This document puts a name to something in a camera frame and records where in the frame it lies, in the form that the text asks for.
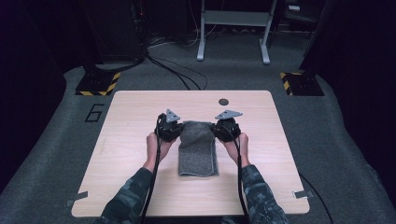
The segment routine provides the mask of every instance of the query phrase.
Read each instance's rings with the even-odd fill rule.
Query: person
[[[160,163],[169,152],[172,142],[162,141]],[[248,136],[239,135],[240,154],[242,164],[242,182],[247,199],[249,223],[289,223],[283,209],[276,203],[274,195],[265,183],[262,175],[248,159]],[[234,142],[221,142],[229,156],[237,163],[238,153]],[[147,136],[147,160],[143,166],[120,188],[111,199],[102,215],[94,224],[138,223],[139,215],[145,205],[155,166],[157,154],[157,135],[150,133]],[[222,223],[232,223],[224,218]]]

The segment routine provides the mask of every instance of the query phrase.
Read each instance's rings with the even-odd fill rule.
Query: camouflage shirt
[[[138,223],[139,215],[149,192],[152,173],[140,168],[107,203],[102,215],[95,224]],[[277,205],[274,195],[265,183],[255,165],[242,169],[242,182],[247,198],[250,224],[289,223],[282,208]],[[224,218],[222,223],[234,223],[232,218]]]

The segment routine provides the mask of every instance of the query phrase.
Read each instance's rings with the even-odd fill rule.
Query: grey towel
[[[218,175],[215,135],[210,122],[184,121],[178,147],[178,174]]]

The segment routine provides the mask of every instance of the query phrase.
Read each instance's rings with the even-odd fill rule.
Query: wooden tabletop
[[[227,99],[229,104],[219,104]],[[287,214],[309,210],[290,147],[269,91],[118,91],[99,134],[91,161],[78,193],[88,197],[75,201],[74,217],[99,217],[108,201],[146,160],[146,136],[156,120],[171,109],[185,120],[216,123],[224,110],[242,112],[236,117],[249,137],[249,159],[271,187]],[[219,175],[179,176],[178,146],[172,145],[161,162],[147,216],[243,215],[237,191],[237,167],[222,143],[216,140]]]

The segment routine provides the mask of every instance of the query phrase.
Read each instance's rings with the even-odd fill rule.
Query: human hand
[[[241,133],[239,134],[238,138],[236,138],[236,142],[240,143],[241,165],[242,167],[245,167],[250,165],[250,161],[248,160],[248,136],[245,133]],[[235,142],[231,141],[225,143],[221,140],[220,142],[227,149],[228,155],[230,155],[231,159],[233,159],[233,161],[238,164],[238,151],[236,149]]]
[[[157,157],[157,135],[155,133],[150,133],[146,137],[147,141],[147,153],[148,153],[148,158],[146,162],[143,164],[143,167],[146,169],[150,170],[151,172],[154,171],[154,166],[155,166],[155,159]],[[165,158],[165,156],[169,152],[169,148],[172,146],[172,144],[176,141],[176,139],[172,140],[172,142],[161,142],[161,156],[160,156],[160,162]]]

